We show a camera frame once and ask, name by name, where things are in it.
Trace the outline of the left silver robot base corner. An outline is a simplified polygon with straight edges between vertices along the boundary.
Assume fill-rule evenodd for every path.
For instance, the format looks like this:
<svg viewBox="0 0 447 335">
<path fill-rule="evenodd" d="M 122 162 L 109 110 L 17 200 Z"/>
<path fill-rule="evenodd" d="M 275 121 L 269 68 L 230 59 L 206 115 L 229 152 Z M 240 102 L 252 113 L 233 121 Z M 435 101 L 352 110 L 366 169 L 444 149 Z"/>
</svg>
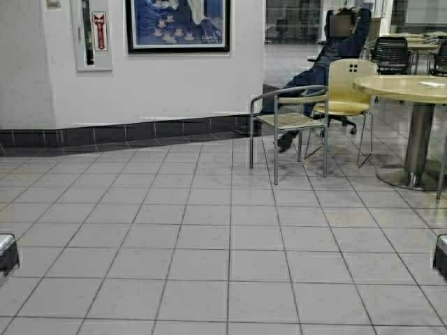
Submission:
<svg viewBox="0 0 447 335">
<path fill-rule="evenodd" d="M 20 266 L 20 256 L 14 234 L 1 234 L 1 273 L 4 276 Z"/>
</svg>

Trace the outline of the right silver robot base corner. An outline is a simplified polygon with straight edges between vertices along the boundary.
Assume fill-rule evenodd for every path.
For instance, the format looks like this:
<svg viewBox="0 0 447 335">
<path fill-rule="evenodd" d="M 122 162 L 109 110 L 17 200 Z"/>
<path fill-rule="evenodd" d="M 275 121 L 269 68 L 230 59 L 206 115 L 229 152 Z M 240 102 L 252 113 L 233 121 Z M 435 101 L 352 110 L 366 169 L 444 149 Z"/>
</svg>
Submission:
<svg viewBox="0 0 447 335">
<path fill-rule="evenodd" d="M 447 277 L 447 235 L 441 234 L 437 237 L 437 243 L 434 250 L 433 267 L 444 277 Z"/>
</svg>

